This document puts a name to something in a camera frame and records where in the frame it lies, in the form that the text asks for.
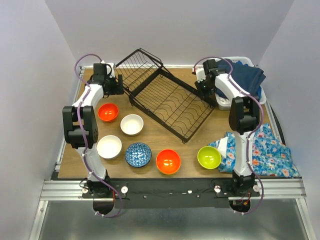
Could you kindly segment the black wire dish rack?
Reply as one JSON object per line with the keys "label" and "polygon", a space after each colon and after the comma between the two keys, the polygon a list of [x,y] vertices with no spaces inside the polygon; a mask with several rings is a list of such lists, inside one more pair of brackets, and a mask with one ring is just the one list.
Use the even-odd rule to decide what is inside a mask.
{"label": "black wire dish rack", "polygon": [[138,48],[115,67],[132,106],[187,143],[216,102],[174,76],[162,60]]}

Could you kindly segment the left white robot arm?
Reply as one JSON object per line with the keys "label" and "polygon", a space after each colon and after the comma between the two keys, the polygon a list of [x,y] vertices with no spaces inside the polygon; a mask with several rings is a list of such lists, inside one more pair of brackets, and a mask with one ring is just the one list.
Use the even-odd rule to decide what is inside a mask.
{"label": "left white robot arm", "polygon": [[107,197],[117,190],[110,185],[110,178],[97,150],[99,138],[95,108],[109,95],[123,94],[122,76],[116,80],[115,64],[95,63],[93,75],[84,82],[84,90],[78,100],[62,109],[65,142],[80,155],[87,171],[88,191],[99,197]]}

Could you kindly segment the white bowl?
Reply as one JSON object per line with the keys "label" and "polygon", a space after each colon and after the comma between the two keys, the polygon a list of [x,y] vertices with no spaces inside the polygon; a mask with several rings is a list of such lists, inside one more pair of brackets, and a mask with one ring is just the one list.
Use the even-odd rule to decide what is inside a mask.
{"label": "white bowl", "polygon": [[100,157],[111,160],[120,154],[122,142],[115,135],[106,135],[99,140],[96,147]]}
{"label": "white bowl", "polygon": [[128,136],[138,135],[144,127],[143,119],[137,114],[126,115],[120,122],[120,129]]}

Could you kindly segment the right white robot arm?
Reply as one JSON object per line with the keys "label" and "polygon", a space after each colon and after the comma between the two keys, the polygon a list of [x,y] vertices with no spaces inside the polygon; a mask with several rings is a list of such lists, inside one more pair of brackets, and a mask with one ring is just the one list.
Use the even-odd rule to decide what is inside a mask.
{"label": "right white robot arm", "polygon": [[192,73],[196,75],[194,83],[200,92],[200,98],[208,98],[216,89],[220,89],[231,102],[228,122],[235,136],[235,166],[232,179],[219,187],[231,196],[242,196],[252,190],[255,185],[255,172],[252,164],[252,149],[254,132],[260,128],[263,114],[258,99],[250,95],[232,78],[233,66],[225,58],[230,70],[219,69],[216,57],[205,57],[199,60],[202,67],[193,66]]}

